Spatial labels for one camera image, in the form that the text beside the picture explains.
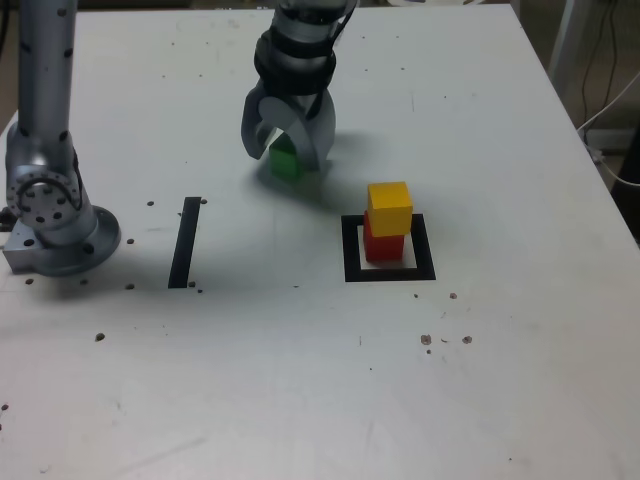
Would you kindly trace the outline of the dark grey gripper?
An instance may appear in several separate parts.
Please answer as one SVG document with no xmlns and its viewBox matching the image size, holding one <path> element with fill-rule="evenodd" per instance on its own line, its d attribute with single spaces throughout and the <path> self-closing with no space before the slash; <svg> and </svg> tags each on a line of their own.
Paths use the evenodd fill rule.
<svg viewBox="0 0 640 480">
<path fill-rule="evenodd" d="M 307 171 L 324 168 L 335 140 L 335 108 L 328 90 L 294 95 L 275 84 L 257 84 L 246 96 L 241 138 L 247 154 L 260 160 L 275 130 L 280 134 L 270 145 L 294 155 Z"/>
</svg>

